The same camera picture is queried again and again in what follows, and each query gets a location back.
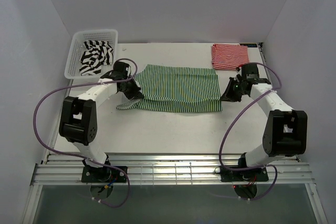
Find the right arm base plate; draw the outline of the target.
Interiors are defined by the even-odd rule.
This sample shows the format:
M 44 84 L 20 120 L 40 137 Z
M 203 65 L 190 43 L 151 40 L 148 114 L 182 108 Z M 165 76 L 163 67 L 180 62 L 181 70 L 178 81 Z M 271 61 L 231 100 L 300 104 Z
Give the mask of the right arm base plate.
M 214 173 L 219 175 L 221 182 L 267 182 L 269 177 L 265 168 L 255 168 L 244 171 L 231 171 L 217 167 Z

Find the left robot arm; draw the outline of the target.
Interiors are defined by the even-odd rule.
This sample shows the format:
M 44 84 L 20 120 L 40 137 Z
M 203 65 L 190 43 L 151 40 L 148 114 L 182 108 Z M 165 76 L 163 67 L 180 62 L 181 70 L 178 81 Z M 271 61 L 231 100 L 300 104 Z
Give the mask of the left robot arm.
M 80 151 L 87 172 L 99 182 L 111 177 L 111 168 L 107 166 L 110 165 L 107 154 L 95 139 L 97 108 L 119 92 L 131 102 L 144 98 L 141 88 L 131 78 L 131 66 L 123 61 L 114 63 L 97 85 L 76 97 L 66 97 L 62 104 L 59 134 Z

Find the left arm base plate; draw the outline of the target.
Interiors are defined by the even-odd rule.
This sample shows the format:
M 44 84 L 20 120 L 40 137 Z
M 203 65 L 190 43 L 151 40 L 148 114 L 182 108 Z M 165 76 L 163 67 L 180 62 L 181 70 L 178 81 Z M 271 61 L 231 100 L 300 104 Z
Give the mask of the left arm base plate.
M 118 169 L 111 169 L 107 167 L 90 167 L 85 166 L 82 170 L 82 183 L 109 183 L 115 181 L 116 183 L 125 183 L 127 181 L 124 173 L 127 172 L 126 166 L 117 166 Z

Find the green striped tank top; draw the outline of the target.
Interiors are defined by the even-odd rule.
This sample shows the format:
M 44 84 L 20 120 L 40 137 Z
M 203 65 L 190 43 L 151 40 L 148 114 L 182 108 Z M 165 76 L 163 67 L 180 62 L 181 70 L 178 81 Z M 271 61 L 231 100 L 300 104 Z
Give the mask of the green striped tank top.
M 147 65 L 134 80 L 143 99 L 127 101 L 117 110 L 140 109 L 170 113 L 222 111 L 218 75 L 214 69 Z

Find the black white striped tank top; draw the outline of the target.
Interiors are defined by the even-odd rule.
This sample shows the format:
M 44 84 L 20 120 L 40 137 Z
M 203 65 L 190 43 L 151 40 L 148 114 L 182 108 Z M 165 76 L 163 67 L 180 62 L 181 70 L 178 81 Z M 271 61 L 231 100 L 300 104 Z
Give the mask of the black white striped tank top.
M 103 66 L 110 66 L 114 62 L 114 47 L 109 41 L 86 40 L 85 49 L 80 58 L 81 76 L 94 76 L 102 71 Z

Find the red striped tank top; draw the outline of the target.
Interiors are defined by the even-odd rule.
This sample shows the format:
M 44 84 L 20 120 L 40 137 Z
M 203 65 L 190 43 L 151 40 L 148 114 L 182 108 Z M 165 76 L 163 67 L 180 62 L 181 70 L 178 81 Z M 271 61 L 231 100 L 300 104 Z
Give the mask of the red striped tank top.
M 213 44 L 212 66 L 216 70 L 232 70 L 249 63 L 248 47 L 242 45 Z

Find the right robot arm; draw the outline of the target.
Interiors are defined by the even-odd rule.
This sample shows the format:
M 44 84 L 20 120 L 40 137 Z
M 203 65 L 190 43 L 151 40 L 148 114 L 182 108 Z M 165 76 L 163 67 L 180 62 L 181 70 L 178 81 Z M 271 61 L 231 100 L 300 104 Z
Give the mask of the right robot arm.
M 222 182 L 266 182 L 266 167 L 284 157 L 301 155 L 307 147 L 308 115 L 286 104 L 277 94 L 282 84 L 273 87 L 259 75 L 259 63 L 252 62 L 236 68 L 238 74 L 229 79 L 221 96 L 223 102 L 240 102 L 247 95 L 267 116 L 261 144 L 243 153 L 236 166 L 220 166 Z

